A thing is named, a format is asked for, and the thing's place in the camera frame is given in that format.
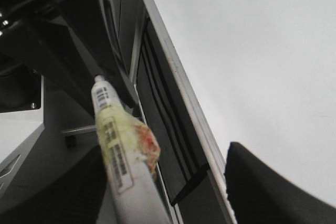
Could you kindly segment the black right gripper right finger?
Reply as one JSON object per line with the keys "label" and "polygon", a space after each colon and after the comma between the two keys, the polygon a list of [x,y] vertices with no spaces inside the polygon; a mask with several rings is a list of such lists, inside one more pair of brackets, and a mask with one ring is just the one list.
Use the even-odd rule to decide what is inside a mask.
{"label": "black right gripper right finger", "polygon": [[232,142],[225,179],[238,223],[335,223],[335,208],[306,193]]}

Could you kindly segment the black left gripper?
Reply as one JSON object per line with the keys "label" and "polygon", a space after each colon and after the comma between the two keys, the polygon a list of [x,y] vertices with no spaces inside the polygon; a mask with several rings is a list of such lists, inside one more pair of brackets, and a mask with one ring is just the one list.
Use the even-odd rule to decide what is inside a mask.
{"label": "black left gripper", "polygon": [[38,75],[93,112],[94,76],[73,40],[76,36],[121,100],[137,105],[125,69],[113,0],[1,0],[1,111],[41,106]]}

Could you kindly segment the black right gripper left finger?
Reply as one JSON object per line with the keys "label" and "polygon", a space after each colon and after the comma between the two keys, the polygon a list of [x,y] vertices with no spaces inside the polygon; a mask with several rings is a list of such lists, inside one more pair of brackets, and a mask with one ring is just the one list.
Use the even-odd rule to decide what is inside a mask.
{"label": "black right gripper left finger", "polygon": [[96,223],[107,184],[100,147],[51,185],[1,214],[1,223]]}

